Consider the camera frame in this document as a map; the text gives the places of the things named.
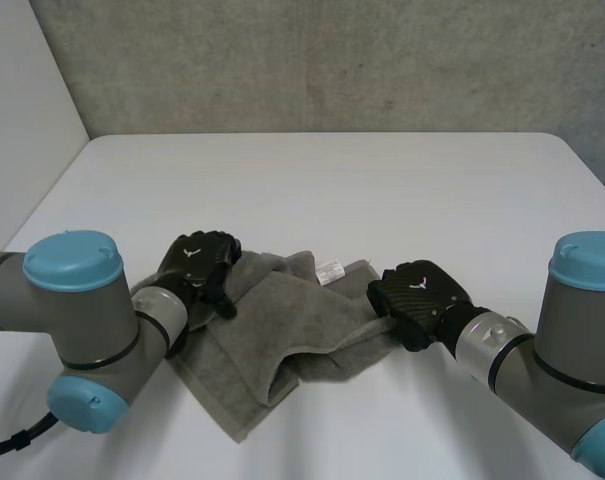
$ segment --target towel fold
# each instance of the towel fold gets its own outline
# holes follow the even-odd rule
[[[345,381],[398,344],[390,318],[366,299],[379,277],[366,261],[321,287],[310,252],[288,258],[244,252],[225,290],[236,304],[228,320],[206,306],[192,312],[175,371],[211,417],[242,441],[299,383]]]

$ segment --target concrete wall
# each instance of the concrete wall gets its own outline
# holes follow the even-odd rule
[[[541,131],[605,183],[605,0],[31,0],[93,137]]]
[[[28,0],[0,0],[0,250],[87,141]]]

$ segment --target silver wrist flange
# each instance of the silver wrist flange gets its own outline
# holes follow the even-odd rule
[[[188,321],[182,301],[169,290],[155,286],[140,289],[131,300],[135,314],[158,329],[168,351]]]
[[[455,346],[455,358],[473,377],[495,392],[501,360],[532,336],[518,320],[486,312],[462,330]]]

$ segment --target black cable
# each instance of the black cable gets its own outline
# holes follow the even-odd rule
[[[0,455],[9,453],[13,450],[19,451],[31,445],[31,441],[49,430],[58,423],[58,419],[51,412],[47,413],[42,420],[33,425],[28,430],[21,430],[13,435],[9,440],[0,442]]]

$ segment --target white wall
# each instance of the white wall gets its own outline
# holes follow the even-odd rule
[[[0,249],[88,139],[27,0],[0,0]]]

